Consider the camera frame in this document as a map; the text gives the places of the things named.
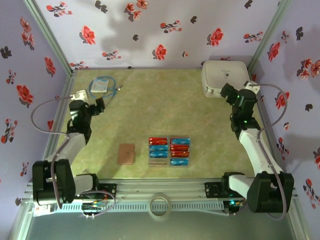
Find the white tape roll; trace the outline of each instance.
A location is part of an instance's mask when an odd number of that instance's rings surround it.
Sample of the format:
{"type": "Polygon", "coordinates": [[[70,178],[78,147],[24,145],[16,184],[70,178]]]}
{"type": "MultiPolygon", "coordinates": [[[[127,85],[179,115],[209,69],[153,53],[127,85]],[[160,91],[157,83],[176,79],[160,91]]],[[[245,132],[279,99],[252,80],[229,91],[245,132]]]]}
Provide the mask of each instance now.
{"type": "Polygon", "coordinates": [[[171,204],[169,197],[161,192],[158,192],[155,195],[153,195],[149,201],[148,212],[149,212],[150,216],[155,220],[163,221],[163,220],[167,219],[170,212],[171,212],[171,209],[172,209],[172,204],[171,204]],[[157,199],[162,199],[162,200],[166,201],[166,203],[168,205],[168,210],[163,215],[155,215],[151,210],[152,203],[157,199]]]}

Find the wire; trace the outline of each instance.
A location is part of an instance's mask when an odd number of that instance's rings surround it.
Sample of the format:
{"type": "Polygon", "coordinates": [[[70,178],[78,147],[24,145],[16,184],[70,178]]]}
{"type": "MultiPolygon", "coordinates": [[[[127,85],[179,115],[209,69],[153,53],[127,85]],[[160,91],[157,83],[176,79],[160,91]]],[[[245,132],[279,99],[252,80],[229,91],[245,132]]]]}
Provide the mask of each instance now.
{"type": "Polygon", "coordinates": [[[91,218],[91,219],[94,219],[95,217],[97,216],[100,216],[102,214],[105,214],[106,212],[109,212],[111,209],[113,209],[116,205],[116,198],[110,193],[110,192],[107,192],[107,191],[104,191],[104,190],[90,190],[90,191],[83,191],[82,193],[80,193],[79,195],[83,195],[83,194],[96,194],[96,193],[102,193],[102,194],[106,194],[106,195],[109,195],[110,197],[113,198],[113,205],[108,207],[107,208],[107,202],[105,202],[105,210],[103,211],[100,211],[98,213],[92,213],[92,215],[90,216],[89,214],[85,214],[84,212],[82,212],[82,214],[86,217],[86,218],[91,218]]]}
{"type": "Polygon", "coordinates": [[[281,221],[282,219],[285,218],[286,213],[287,213],[287,202],[286,202],[285,191],[284,191],[284,188],[282,186],[281,180],[280,180],[280,178],[279,178],[279,176],[277,174],[277,171],[276,171],[274,165],[272,164],[272,162],[271,162],[271,160],[270,160],[270,158],[269,158],[264,146],[261,143],[261,133],[263,131],[265,131],[267,128],[272,128],[274,125],[276,125],[283,118],[283,116],[285,115],[285,113],[287,111],[288,101],[287,101],[287,97],[286,97],[286,94],[284,93],[284,91],[280,87],[278,87],[276,85],[268,84],[268,83],[262,83],[262,84],[251,84],[250,86],[262,86],[262,87],[266,86],[266,87],[276,88],[283,95],[284,102],[285,102],[284,109],[283,109],[283,112],[280,115],[280,117],[274,123],[269,124],[269,125],[263,127],[262,129],[260,129],[260,131],[258,132],[257,138],[256,138],[257,142],[258,142],[258,144],[259,144],[259,146],[260,146],[260,148],[261,148],[261,150],[262,150],[262,152],[263,152],[263,154],[264,154],[264,156],[265,156],[265,158],[266,158],[266,160],[267,160],[267,162],[268,162],[268,164],[269,164],[269,166],[271,168],[271,170],[273,171],[273,174],[275,175],[276,182],[278,183],[279,190],[280,190],[280,193],[281,193],[281,199],[282,199],[282,207],[283,207],[282,215],[280,217],[274,217],[274,216],[270,215],[269,213],[267,213],[267,215],[270,218],[272,218],[273,220],[281,221]]]}
{"type": "MultiPolygon", "coordinates": [[[[98,76],[98,77],[96,77],[95,79],[99,79],[99,80],[101,80],[101,81],[103,81],[103,82],[109,81],[109,79],[111,79],[111,80],[113,81],[113,86],[107,88],[107,92],[108,92],[108,91],[112,91],[112,92],[109,93],[108,95],[105,95],[105,94],[106,94],[106,92],[105,92],[105,93],[102,95],[102,98],[103,98],[103,99],[106,99],[106,98],[108,98],[108,97],[110,97],[110,96],[112,96],[112,98],[115,97],[116,94],[117,94],[117,90],[119,90],[119,89],[122,87],[122,86],[121,86],[121,87],[117,87],[117,88],[116,88],[116,84],[117,84],[117,83],[116,83],[116,80],[115,80],[112,76],[98,76]]],[[[89,90],[89,93],[90,93],[91,97],[93,97],[94,99],[96,99],[97,97],[94,96],[94,95],[92,94],[92,92],[91,92],[91,88],[92,88],[93,83],[94,83],[94,80],[92,80],[92,81],[90,82],[88,90],[89,90]]]]}
{"type": "Polygon", "coordinates": [[[37,130],[39,130],[40,132],[45,133],[45,134],[59,134],[59,135],[64,135],[66,137],[66,140],[61,144],[61,146],[58,148],[58,150],[56,151],[55,155],[53,156],[53,159],[52,159],[52,162],[51,162],[51,166],[50,166],[50,174],[51,174],[51,177],[52,177],[53,191],[54,191],[55,199],[56,199],[56,202],[57,202],[57,205],[58,205],[59,209],[62,208],[62,204],[60,202],[58,186],[57,186],[57,181],[56,181],[56,177],[55,177],[55,161],[56,161],[57,157],[59,156],[61,150],[68,144],[68,142],[70,140],[70,137],[65,132],[46,131],[46,130],[43,130],[43,129],[39,128],[34,122],[34,114],[35,114],[36,110],[39,107],[41,107],[42,105],[44,105],[44,104],[51,103],[51,102],[54,102],[54,101],[61,101],[61,100],[71,99],[71,98],[72,98],[71,96],[68,96],[68,97],[63,97],[63,98],[59,98],[59,99],[53,99],[53,100],[45,101],[45,102],[39,104],[38,106],[36,106],[33,109],[32,113],[31,113],[31,116],[30,116],[33,126],[37,130]]]}
{"type": "Polygon", "coordinates": [[[59,132],[59,131],[46,131],[46,130],[43,130],[41,129],[40,127],[38,127],[35,122],[34,122],[34,114],[36,112],[36,110],[41,107],[42,105],[44,104],[47,104],[47,103],[51,103],[51,102],[55,102],[55,101],[60,101],[60,100],[66,100],[66,99],[71,99],[72,97],[71,96],[67,96],[67,97],[63,97],[63,98],[59,98],[59,99],[53,99],[53,100],[49,100],[49,101],[45,101],[41,104],[39,104],[38,106],[36,106],[33,111],[31,112],[31,122],[32,122],[32,125],[37,129],[39,130],[40,132],[42,133],[45,133],[45,134],[60,134],[60,135],[65,135],[67,136],[67,134],[65,132],[59,132]]]}

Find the small box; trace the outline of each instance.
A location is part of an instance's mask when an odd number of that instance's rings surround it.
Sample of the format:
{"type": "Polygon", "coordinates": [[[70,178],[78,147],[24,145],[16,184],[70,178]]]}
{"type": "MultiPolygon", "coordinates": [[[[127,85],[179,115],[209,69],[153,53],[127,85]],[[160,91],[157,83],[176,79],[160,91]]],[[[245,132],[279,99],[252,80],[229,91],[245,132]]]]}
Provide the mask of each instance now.
{"type": "Polygon", "coordinates": [[[150,151],[149,158],[167,158],[168,152],[167,151],[150,151]]]}
{"type": "Polygon", "coordinates": [[[166,137],[149,137],[149,145],[167,145],[168,138],[166,137]]]}
{"type": "Polygon", "coordinates": [[[170,139],[170,144],[190,145],[190,138],[189,137],[172,137],[170,139]]]}
{"type": "Polygon", "coordinates": [[[188,158],[190,156],[190,152],[188,151],[172,151],[172,158],[188,158]]]}
{"type": "Polygon", "coordinates": [[[183,151],[188,152],[190,145],[172,144],[170,145],[170,151],[183,151]]]}
{"type": "Polygon", "coordinates": [[[168,151],[168,145],[150,145],[149,152],[168,151]]]}
{"type": "Polygon", "coordinates": [[[171,158],[169,162],[170,166],[188,166],[189,158],[171,158]]]}

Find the red flower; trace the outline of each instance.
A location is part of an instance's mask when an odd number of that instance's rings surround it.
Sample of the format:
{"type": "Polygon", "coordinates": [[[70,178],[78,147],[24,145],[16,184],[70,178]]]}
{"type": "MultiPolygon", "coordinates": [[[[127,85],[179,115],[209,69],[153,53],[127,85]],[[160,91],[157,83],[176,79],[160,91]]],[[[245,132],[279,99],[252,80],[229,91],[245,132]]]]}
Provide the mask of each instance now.
{"type": "Polygon", "coordinates": [[[310,65],[312,64],[311,58],[308,58],[304,61],[304,67],[308,69],[310,65]]]}
{"type": "Polygon", "coordinates": [[[219,41],[222,39],[222,37],[224,36],[223,32],[221,31],[220,28],[217,28],[211,35],[211,45],[212,46],[218,46],[219,45],[219,41]]]}
{"type": "Polygon", "coordinates": [[[270,62],[272,61],[272,59],[274,59],[278,55],[279,48],[280,48],[280,42],[274,43],[272,45],[270,52],[268,52],[270,62]]]}
{"type": "Polygon", "coordinates": [[[134,11],[134,12],[133,12],[133,18],[134,18],[135,20],[138,20],[141,15],[142,15],[142,14],[141,14],[141,11],[134,11]]]}
{"type": "Polygon", "coordinates": [[[18,91],[19,97],[28,104],[32,104],[34,101],[34,96],[30,95],[29,89],[25,85],[17,85],[16,89],[18,91]]]}
{"type": "MultiPolygon", "coordinates": [[[[289,99],[289,96],[290,96],[290,93],[289,92],[285,92],[284,93],[285,96],[286,96],[286,100],[288,101],[289,99]]],[[[286,102],[285,102],[285,97],[280,94],[280,96],[278,97],[278,99],[275,101],[275,105],[276,105],[276,108],[279,110],[281,107],[284,107],[286,105],[286,102]]]]}
{"type": "Polygon", "coordinates": [[[315,64],[312,64],[310,70],[313,78],[318,76],[320,74],[320,60],[316,61],[315,64]]]}
{"type": "Polygon", "coordinates": [[[91,29],[87,26],[84,26],[82,29],[82,36],[84,37],[84,39],[86,40],[86,42],[90,45],[92,44],[96,44],[95,42],[95,32],[91,31],[91,29]]]}
{"type": "Polygon", "coordinates": [[[46,68],[48,69],[48,71],[52,74],[55,74],[56,68],[54,67],[54,63],[52,62],[51,58],[45,57],[44,61],[45,61],[45,65],[46,65],[46,68]]]}
{"type": "Polygon", "coordinates": [[[31,33],[29,35],[29,42],[32,46],[35,45],[35,37],[31,33]]]}
{"type": "Polygon", "coordinates": [[[145,0],[137,0],[136,6],[140,9],[147,9],[148,2],[145,0]]]}
{"type": "Polygon", "coordinates": [[[49,130],[51,131],[52,130],[52,126],[54,125],[54,121],[50,120],[50,121],[47,122],[47,124],[48,124],[49,130]]]}
{"type": "Polygon", "coordinates": [[[320,155],[315,157],[314,163],[317,164],[318,165],[318,169],[320,169],[320,155]]]}
{"type": "Polygon", "coordinates": [[[21,24],[21,26],[23,27],[23,30],[24,30],[26,33],[28,33],[28,32],[31,31],[31,27],[30,27],[30,25],[29,25],[29,22],[26,21],[23,17],[21,17],[21,19],[20,19],[20,24],[21,24]]]}
{"type": "Polygon", "coordinates": [[[24,42],[27,42],[27,41],[28,41],[28,35],[27,35],[24,31],[21,33],[21,36],[22,36],[22,40],[23,40],[24,42]]]}
{"type": "Polygon", "coordinates": [[[305,181],[309,186],[312,186],[312,181],[309,178],[307,180],[305,180],[305,181]]]}
{"type": "Polygon", "coordinates": [[[51,5],[47,5],[46,6],[46,9],[48,10],[48,11],[50,11],[50,10],[52,10],[52,9],[54,9],[51,5]]]}
{"type": "Polygon", "coordinates": [[[307,80],[308,76],[310,76],[310,73],[307,70],[304,70],[301,74],[300,74],[300,79],[301,80],[307,80]]]}
{"type": "Polygon", "coordinates": [[[162,44],[160,44],[155,49],[156,58],[159,59],[159,60],[164,60],[166,54],[167,54],[167,49],[165,49],[165,47],[162,44]]]}
{"type": "Polygon", "coordinates": [[[135,10],[134,4],[133,3],[128,3],[125,7],[129,12],[132,12],[135,10]]]}

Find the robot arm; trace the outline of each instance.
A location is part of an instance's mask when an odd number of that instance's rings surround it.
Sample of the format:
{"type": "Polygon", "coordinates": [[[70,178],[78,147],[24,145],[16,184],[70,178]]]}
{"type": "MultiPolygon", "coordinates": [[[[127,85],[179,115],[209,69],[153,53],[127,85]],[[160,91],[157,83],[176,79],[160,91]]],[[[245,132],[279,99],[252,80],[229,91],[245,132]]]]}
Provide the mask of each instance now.
{"type": "MultiPolygon", "coordinates": [[[[73,160],[90,139],[92,116],[103,113],[105,109],[102,98],[95,100],[96,105],[89,105],[86,99],[70,102],[71,119],[67,123],[66,132],[69,139],[65,139],[61,144],[64,147],[58,154],[58,160],[54,162],[54,173],[61,203],[72,203],[76,195],[87,190],[95,190],[99,185],[95,174],[73,177],[71,171],[73,160]]],[[[52,177],[50,168],[57,151],[44,161],[36,161],[32,166],[33,199],[38,205],[56,203],[53,182],[50,180],[52,177]]]]}
{"type": "Polygon", "coordinates": [[[232,105],[231,129],[249,156],[255,178],[247,178],[239,172],[230,172],[224,174],[222,181],[227,191],[235,191],[247,199],[249,209],[252,212],[281,213],[283,202],[280,186],[266,155],[280,178],[286,199],[286,211],[289,210],[294,179],[291,174],[284,173],[276,163],[264,140],[261,139],[261,144],[258,143],[260,126],[252,114],[259,88],[250,86],[250,84],[247,82],[245,88],[238,91],[226,83],[221,90],[221,96],[227,97],[227,103],[232,105]]]}

